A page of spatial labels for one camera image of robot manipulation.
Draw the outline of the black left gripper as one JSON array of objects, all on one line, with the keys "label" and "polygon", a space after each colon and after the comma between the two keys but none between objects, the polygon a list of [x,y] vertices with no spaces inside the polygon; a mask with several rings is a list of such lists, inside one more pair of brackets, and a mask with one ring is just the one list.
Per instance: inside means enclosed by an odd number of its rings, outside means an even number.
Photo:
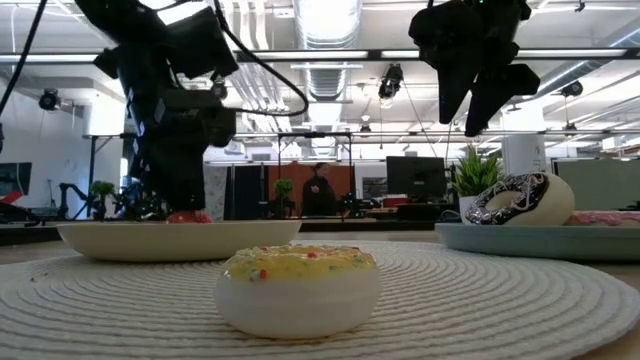
[{"label": "black left gripper", "polygon": [[[93,61],[120,81],[126,116],[135,123],[136,151],[147,155],[149,182],[172,211],[205,208],[203,154],[208,146],[224,147],[236,134],[236,112],[210,90],[178,84],[167,49],[122,43],[103,50]],[[179,147],[181,192],[178,205],[170,154]]]}]

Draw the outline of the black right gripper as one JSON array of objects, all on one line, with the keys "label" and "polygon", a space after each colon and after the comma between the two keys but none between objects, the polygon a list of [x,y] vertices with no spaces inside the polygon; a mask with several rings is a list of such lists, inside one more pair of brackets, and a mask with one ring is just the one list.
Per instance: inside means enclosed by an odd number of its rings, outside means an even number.
[{"label": "black right gripper", "polygon": [[408,35],[419,59],[437,70],[439,122],[449,124],[471,88],[465,136],[475,137],[514,96],[535,95],[540,78],[526,64],[510,64],[519,24],[531,16],[525,0],[450,0],[429,4],[411,20]]}]

